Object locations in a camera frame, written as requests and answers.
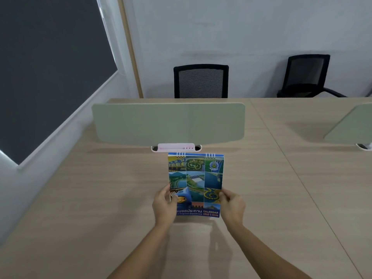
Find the blue spiral desk calendar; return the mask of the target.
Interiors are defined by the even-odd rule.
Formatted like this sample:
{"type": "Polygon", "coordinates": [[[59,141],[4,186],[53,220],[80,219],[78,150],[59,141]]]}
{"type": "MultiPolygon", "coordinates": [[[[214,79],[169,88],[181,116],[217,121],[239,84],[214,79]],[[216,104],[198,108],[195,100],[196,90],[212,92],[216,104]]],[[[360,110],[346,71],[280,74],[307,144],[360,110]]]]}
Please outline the blue spiral desk calendar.
{"type": "Polygon", "coordinates": [[[224,162],[223,154],[168,153],[170,198],[177,197],[177,216],[220,217],[224,162]]]}

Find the dark window with white frame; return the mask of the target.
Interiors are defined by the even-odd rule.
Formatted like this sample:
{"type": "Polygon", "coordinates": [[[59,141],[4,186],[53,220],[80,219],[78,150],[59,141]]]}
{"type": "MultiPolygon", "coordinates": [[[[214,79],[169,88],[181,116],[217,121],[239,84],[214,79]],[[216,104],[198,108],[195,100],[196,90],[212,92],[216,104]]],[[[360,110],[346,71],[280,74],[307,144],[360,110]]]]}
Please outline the dark window with white frame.
{"type": "Polygon", "coordinates": [[[0,151],[24,162],[116,71],[97,0],[0,0],[0,151]]]}

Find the person's left forearm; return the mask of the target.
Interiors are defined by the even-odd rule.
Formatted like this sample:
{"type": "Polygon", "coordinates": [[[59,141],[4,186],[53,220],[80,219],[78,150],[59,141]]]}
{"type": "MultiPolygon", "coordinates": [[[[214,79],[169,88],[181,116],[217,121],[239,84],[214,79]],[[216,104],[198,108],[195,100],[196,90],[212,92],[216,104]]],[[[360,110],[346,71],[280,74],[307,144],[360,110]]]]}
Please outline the person's left forearm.
{"type": "Polygon", "coordinates": [[[155,224],[107,279],[146,279],[165,243],[169,230],[170,224],[155,224]]]}

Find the person's right forearm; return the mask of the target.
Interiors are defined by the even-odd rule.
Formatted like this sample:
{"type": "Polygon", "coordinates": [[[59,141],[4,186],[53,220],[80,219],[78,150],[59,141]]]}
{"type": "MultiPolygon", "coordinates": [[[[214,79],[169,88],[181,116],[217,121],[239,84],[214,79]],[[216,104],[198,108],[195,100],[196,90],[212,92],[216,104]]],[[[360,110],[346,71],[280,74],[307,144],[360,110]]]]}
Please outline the person's right forearm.
{"type": "Polygon", "coordinates": [[[242,223],[231,220],[225,224],[260,279],[312,279],[275,253],[242,223]]]}

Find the wooden wall trim strip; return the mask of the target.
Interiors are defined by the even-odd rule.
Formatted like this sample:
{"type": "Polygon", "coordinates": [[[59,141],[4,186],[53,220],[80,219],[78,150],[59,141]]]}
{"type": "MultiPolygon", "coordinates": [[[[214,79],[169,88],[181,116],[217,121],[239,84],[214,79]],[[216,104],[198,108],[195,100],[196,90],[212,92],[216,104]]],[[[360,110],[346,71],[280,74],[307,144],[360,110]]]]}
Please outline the wooden wall trim strip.
{"type": "Polygon", "coordinates": [[[144,98],[143,91],[142,91],[142,86],[141,86],[141,80],[138,72],[138,66],[137,66],[137,61],[136,61],[136,56],[135,56],[135,51],[133,48],[133,42],[132,42],[132,37],[131,37],[131,31],[130,31],[130,26],[127,18],[127,13],[125,9],[125,4],[124,0],[117,0],[118,1],[118,7],[120,10],[121,14],[121,19],[122,19],[122,25],[126,37],[126,42],[127,42],[127,48],[128,48],[128,54],[131,62],[131,71],[133,73],[133,80],[135,87],[134,89],[137,91],[137,95],[140,99],[144,98]]]}

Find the person's right hand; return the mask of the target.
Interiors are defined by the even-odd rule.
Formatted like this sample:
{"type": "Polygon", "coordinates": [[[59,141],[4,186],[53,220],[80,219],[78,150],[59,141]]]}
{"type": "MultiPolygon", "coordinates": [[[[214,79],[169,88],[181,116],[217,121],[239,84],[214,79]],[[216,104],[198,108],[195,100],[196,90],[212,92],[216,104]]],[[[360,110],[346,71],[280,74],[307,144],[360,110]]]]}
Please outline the person's right hand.
{"type": "Polygon", "coordinates": [[[243,198],[228,189],[221,191],[230,192],[230,202],[220,202],[220,215],[228,229],[236,225],[243,225],[245,202],[243,198]]]}

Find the pale green desk divider panel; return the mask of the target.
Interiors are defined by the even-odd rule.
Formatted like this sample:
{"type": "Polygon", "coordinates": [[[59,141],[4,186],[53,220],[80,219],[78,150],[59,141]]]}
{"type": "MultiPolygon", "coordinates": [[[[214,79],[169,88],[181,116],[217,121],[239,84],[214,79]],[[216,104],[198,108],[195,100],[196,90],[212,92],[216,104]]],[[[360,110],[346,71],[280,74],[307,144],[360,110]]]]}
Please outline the pale green desk divider panel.
{"type": "Polygon", "coordinates": [[[128,146],[241,140],[243,103],[105,103],[92,113],[98,138],[128,146]]]}
{"type": "Polygon", "coordinates": [[[337,144],[371,144],[372,103],[355,106],[325,134],[324,140],[337,144]]]}

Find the black mesh office chair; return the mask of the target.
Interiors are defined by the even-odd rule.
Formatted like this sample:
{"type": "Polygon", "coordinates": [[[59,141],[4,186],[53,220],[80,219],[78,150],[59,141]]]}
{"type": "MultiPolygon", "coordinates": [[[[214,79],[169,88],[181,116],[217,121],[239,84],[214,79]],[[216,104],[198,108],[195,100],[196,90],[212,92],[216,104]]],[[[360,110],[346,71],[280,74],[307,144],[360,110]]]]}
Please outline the black mesh office chair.
{"type": "Polygon", "coordinates": [[[173,72],[174,98],[228,98],[228,65],[183,65],[173,72]]]}

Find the person's left hand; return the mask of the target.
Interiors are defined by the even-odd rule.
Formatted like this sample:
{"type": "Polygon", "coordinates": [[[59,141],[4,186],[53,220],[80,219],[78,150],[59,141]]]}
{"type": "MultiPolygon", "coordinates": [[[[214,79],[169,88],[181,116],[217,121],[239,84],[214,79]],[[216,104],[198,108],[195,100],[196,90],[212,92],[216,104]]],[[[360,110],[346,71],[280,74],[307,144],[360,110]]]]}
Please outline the person's left hand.
{"type": "Polygon", "coordinates": [[[168,183],[156,192],[152,203],[155,225],[167,229],[173,224],[177,214],[177,205],[170,205],[170,196],[172,195],[170,193],[170,184],[168,183]]]}

